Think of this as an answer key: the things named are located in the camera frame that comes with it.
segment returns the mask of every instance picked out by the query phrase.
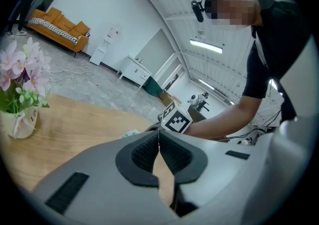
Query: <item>black and white marker cube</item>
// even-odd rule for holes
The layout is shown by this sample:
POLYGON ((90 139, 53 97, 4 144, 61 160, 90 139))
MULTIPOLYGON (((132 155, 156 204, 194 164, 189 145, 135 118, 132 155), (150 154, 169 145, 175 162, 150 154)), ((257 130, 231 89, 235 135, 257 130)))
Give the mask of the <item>black and white marker cube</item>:
POLYGON ((192 121, 188 111, 179 103, 173 101, 164 110, 160 125, 166 130, 184 133, 192 121))

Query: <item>headset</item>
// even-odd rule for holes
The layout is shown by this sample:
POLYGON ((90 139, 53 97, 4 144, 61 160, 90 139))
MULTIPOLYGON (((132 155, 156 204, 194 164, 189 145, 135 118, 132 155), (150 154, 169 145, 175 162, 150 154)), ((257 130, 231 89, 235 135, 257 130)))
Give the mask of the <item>headset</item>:
POLYGON ((205 7, 203 7, 202 1, 203 0, 198 0, 198 1, 193 0, 191 2, 191 7, 192 7, 193 12, 196 15, 196 18, 197 18, 197 20, 199 22, 203 22, 204 21, 204 17, 203 17, 202 12, 205 11, 205 7))

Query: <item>black t-shirt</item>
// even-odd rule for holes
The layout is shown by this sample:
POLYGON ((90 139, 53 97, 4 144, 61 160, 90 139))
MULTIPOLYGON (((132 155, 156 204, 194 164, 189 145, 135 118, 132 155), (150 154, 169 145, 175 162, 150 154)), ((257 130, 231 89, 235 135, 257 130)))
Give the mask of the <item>black t-shirt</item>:
POLYGON ((258 0, 261 7, 262 27, 252 27, 260 39, 268 68, 259 58, 254 42, 247 60, 247 82, 243 96, 262 99, 266 96, 271 79, 283 93, 282 120, 293 119, 296 112, 279 80, 302 52, 310 30, 299 7, 295 3, 258 0))

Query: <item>wooden table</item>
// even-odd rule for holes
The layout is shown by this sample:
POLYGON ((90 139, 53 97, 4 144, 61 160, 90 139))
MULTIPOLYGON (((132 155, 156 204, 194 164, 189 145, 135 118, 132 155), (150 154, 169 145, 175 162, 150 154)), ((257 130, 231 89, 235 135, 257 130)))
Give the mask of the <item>wooden table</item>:
MULTIPOLYGON (((27 139, 8 137, 0 128, 1 156, 13 180, 32 191, 51 171, 83 150, 121 138, 126 132, 145 131, 153 123, 136 114, 100 108, 52 95, 50 108, 41 108, 36 130, 27 139)), ((154 164, 162 200, 173 194, 173 175, 159 154, 154 164)))

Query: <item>ceiling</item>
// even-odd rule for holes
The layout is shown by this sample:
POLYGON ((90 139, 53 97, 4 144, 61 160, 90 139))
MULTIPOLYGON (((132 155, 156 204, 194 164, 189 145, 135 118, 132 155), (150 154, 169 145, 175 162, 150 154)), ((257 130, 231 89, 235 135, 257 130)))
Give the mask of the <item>ceiling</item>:
MULTIPOLYGON (((247 56, 254 41, 251 29, 222 31, 209 20, 199 23, 190 6, 192 0, 150 1, 172 32, 180 49, 176 52, 181 52, 192 80, 198 84, 201 84, 198 79, 207 82, 228 101, 237 103, 245 88, 247 56), (193 46, 190 39, 223 47, 223 54, 193 46)), ((252 124, 260 126, 270 119, 280 109, 282 101, 282 96, 269 85, 252 124)), ((279 118, 272 125, 278 124, 279 118)))

